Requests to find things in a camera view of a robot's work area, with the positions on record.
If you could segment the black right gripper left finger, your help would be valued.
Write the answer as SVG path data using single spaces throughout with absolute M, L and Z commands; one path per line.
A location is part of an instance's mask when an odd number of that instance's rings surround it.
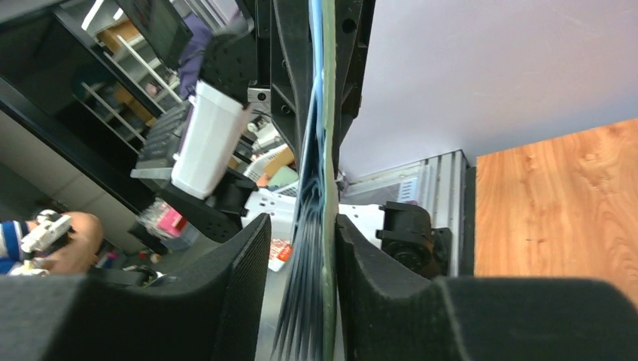
M 93 276 L 1 279 L 3 360 L 252 360 L 271 222 L 147 287 Z

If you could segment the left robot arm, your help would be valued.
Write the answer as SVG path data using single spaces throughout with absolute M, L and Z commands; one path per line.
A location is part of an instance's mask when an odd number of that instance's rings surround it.
M 221 241 L 249 221 L 250 203 L 266 197 L 227 165 L 248 123 L 250 89 L 266 85 L 274 93 L 272 120 L 299 170 L 309 167 L 302 160 L 303 135 L 322 133 L 307 116 L 329 117 L 334 130 L 321 155 L 333 179 L 360 106 L 374 6 L 338 1 L 326 11 L 321 1 L 242 1 L 230 26 L 205 45 L 172 184 L 195 199 L 214 199 L 209 215 L 222 224 Z

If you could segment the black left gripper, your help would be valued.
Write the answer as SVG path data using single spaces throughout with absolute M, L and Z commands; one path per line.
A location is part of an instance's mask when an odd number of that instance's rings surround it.
M 301 155 L 312 87 L 307 1 L 239 1 L 255 23 L 246 35 L 215 35 L 204 52 L 201 80 L 240 103 L 250 88 L 270 89 L 272 119 Z M 338 0 L 333 162 L 361 105 L 375 0 Z

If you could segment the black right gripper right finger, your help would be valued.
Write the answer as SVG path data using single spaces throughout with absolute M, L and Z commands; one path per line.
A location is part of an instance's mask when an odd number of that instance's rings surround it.
M 635 360 L 637 312 L 587 278 L 415 274 L 336 219 L 348 360 Z

